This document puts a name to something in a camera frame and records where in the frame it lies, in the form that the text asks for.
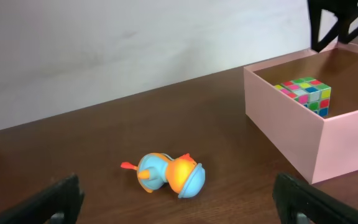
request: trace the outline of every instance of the blue cap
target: blue cap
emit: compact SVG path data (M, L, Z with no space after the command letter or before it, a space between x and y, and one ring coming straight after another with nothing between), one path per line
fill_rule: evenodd
M196 194L198 194L198 192L200 192L204 182L205 170L201 164L197 164L189 178L187 178L185 186L182 188L178 198L194 197Z

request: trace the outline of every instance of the colorful cube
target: colorful cube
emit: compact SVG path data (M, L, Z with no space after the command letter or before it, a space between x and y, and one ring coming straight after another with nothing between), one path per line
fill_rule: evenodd
M275 85L275 88L320 116L328 114L331 87L315 78L299 78Z

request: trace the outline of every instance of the red square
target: red square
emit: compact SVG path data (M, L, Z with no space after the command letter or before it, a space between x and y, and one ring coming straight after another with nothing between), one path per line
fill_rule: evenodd
M295 93L289 93L289 94L287 94L289 97L291 97L291 98L295 98L296 97L296 94Z
M283 83L283 85L289 86L289 85L293 85L293 83L291 81L288 81L288 82Z
M329 105L329 99L327 100L321 100L320 102L320 108L327 107Z
M319 85L319 84L322 84L322 82L320 82L319 80L313 80L313 81L310 82L310 84Z

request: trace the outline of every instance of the chicken toy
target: chicken toy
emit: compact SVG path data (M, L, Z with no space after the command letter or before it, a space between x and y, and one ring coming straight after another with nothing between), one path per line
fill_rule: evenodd
M172 159L164 153L150 153L138 166L123 162L121 167L136 170L139 183L148 193L169 183L179 198L190 198L200 192L205 182L205 170L189 154Z

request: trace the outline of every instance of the plastic toy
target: plastic toy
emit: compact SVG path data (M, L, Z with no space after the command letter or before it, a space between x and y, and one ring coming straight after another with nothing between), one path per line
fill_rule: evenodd
M320 116L328 114L331 87L311 77L275 85L275 88Z
M138 166L123 162L121 167L136 170L139 183L148 193L169 183L179 198L190 198L198 194L205 182L205 170L189 154L172 159L164 153L150 153Z

